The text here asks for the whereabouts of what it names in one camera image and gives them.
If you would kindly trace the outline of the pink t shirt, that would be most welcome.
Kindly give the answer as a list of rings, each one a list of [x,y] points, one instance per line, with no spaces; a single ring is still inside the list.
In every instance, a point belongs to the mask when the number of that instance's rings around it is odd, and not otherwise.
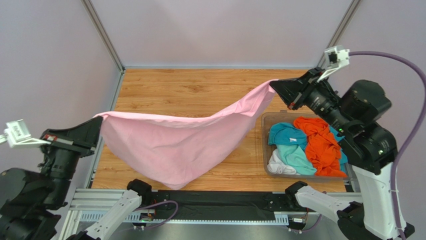
[[[275,94],[264,82],[207,117],[102,112],[100,133],[111,152],[135,171],[179,190],[229,156]]]

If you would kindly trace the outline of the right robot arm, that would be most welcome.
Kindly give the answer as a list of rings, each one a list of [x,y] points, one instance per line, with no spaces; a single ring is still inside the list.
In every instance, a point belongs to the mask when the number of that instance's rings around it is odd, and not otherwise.
[[[370,80],[357,80],[340,97],[319,67],[298,78],[273,80],[270,86],[290,110],[306,106],[342,136],[339,145],[362,196],[362,202],[340,200],[298,181],[285,190],[287,201],[334,221],[349,240],[410,237],[415,227],[404,220],[391,188],[397,142],[377,122],[392,105],[383,88]]]

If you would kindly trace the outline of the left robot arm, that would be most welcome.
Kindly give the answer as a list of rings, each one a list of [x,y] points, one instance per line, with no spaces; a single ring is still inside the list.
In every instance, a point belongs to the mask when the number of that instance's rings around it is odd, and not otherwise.
[[[66,196],[79,159],[94,154],[103,118],[67,129],[47,129],[34,138],[23,120],[10,121],[0,137],[10,148],[39,148],[39,172],[10,168],[0,174],[0,237],[3,240],[50,240],[61,219],[53,211]]]

